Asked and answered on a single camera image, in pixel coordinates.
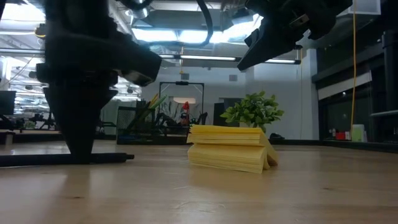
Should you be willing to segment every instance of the black cable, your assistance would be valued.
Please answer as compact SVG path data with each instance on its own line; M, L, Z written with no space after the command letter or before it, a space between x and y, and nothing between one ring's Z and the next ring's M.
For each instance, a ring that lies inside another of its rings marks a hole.
M132 10L141 10L146 7L148 7L153 0L146 0L143 3L137 3L134 0L118 0L122 4L124 4L126 7ZM151 45L167 45L167 46L186 46L186 47L203 47L209 44L211 37L213 36L213 20L211 20L211 15L210 11L207 8L207 5L204 0L197 0L197 3L199 5L200 10L203 13L203 16L205 17L206 21L206 26L207 26L207 37L206 39L199 44L191 44L191 43L185 43L185 42L180 42L180 41L155 41L155 42L148 42L144 44L145 46L151 46Z
M142 10L148 7L154 0L146 0L143 3L135 2L135 0L117 0L131 10Z
M206 6L204 0L197 0L197 3L200 7L200 10L203 13L203 16L206 20L207 26L207 37L202 43L192 44L192 43L185 43L180 41L155 41L155 42L148 42L144 45L151 46L151 45L166 45L166 46L179 46L179 47L203 47L209 44L211 37L213 36L213 21L211 20L211 15L209 9Z

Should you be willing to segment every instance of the computer monitor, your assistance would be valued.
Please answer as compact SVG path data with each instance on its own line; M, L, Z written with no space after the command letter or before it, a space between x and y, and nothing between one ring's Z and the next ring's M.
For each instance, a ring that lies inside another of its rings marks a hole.
M0 91L0 114L13 115L16 91Z

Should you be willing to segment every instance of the tall plant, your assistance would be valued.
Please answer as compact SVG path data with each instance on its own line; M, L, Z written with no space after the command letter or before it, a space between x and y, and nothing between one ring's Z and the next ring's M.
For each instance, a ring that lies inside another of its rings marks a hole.
M275 95L271 98L265 98L265 92L246 95L240 103L235 103L234 107L229 107L221 115L226 118L227 123L243 122L249 127L260 127L263 132L267 131L265 124L271 124L274 121L280 121L284 111L278 110L279 104L275 102Z

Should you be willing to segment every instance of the ceiling light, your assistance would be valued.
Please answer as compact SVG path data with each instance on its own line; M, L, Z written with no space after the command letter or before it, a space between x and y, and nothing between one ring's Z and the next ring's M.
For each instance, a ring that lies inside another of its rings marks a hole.
M173 97L173 101L176 103L186 103L195 104L197 103L197 99L195 98L182 98L182 97Z
M296 60L284 60L284 59L269 59L266 63L297 63Z
M179 41L185 43L202 43L205 41L207 37L207 31L204 30L184 30L182 31L180 37L178 38ZM223 33L220 31L216 31L213 33L210 39L210 43L220 43L225 42L223 40Z
M17 93L17 96L41 96L41 97L44 97L44 93Z
M34 32L23 32L23 31L0 31L0 35L33 35Z
M174 55L159 55L163 59L174 59Z
M44 22L45 16L31 4L7 3L1 20Z
M139 40L146 42L153 41L177 41L177 36L172 30L144 30L132 29L134 35Z
M214 56L194 56L194 55L181 55L181 59L197 59L197 60L223 60L234 62L235 57L214 57Z
M121 100L121 101L131 101L131 100L140 100L138 96L115 96L113 97L114 100Z
M246 38L255 29L258 29L261 25L262 16L259 14L253 15L253 20L250 22L242 22L231 26L229 29L224 30L223 35L225 39L242 37Z

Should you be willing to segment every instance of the wooden table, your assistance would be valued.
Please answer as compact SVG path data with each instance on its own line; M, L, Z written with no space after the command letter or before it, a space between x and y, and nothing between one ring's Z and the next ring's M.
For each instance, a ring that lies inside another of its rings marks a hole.
M276 146L262 175L190 166L185 146L115 146L126 164L0 169L0 223L397 223L398 155ZM62 142L0 154L63 153Z

